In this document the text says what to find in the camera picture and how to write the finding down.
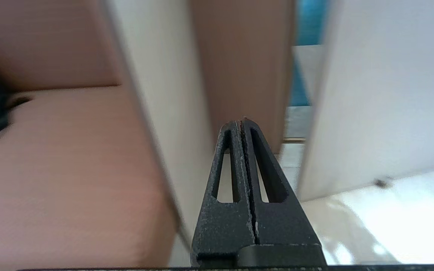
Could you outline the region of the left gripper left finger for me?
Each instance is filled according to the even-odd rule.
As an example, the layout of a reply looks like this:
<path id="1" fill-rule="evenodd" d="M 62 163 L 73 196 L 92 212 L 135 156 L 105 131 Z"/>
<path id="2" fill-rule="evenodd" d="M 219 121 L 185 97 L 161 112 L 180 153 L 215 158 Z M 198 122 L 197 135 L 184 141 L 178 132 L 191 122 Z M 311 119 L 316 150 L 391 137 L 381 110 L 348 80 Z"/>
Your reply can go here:
<path id="1" fill-rule="evenodd" d="M 218 191 L 226 150 L 230 152 L 232 202 L 219 202 Z M 193 266 L 234 266 L 237 253 L 255 243 L 250 188 L 240 123 L 220 130 L 191 245 Z"/>

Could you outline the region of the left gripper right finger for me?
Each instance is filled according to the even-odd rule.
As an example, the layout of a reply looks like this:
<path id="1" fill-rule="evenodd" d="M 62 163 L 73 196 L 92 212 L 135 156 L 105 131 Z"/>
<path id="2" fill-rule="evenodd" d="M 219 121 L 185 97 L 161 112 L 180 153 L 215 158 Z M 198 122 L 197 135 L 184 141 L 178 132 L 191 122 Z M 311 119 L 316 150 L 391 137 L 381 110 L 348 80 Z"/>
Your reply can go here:
<path id="1" fill-rule="evenodd" d="M 259 245 L 320 245 L 258 124 L 241 121 L 251 220 Z"/>

